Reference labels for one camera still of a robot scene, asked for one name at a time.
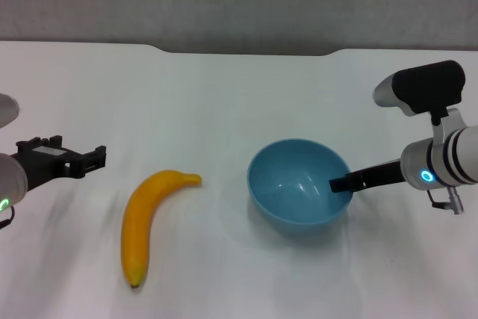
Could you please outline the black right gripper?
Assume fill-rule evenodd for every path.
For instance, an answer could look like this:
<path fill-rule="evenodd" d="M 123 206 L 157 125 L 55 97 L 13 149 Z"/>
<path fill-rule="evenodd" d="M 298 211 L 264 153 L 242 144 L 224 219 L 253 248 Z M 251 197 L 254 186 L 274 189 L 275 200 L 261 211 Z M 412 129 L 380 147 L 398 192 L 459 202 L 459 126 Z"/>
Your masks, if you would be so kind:
<path fill-rule="evenodd" d="M 392 185 L 401 182 L 403 182 L 403 174 L 400 161 L 390 161 L 388 163 L 351 171 L 344 177 L 331 179 L 329 185 L 333 193 L 354 193 L 366 188 Z"/>

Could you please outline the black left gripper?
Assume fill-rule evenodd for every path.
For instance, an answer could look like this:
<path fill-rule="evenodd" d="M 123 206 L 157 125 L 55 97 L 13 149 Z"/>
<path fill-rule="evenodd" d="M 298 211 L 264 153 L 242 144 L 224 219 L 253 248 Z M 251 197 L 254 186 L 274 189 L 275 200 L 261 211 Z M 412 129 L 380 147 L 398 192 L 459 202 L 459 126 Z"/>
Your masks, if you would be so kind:
<path fill-rule="evenodd" d="M 29 191 L 54 179 L 83 178 L 106 162 L 105 146 L 82 155 L 66 149 L 60 135 L 19 141 L 16 147 L 14 159 L 26 174 Z"/>

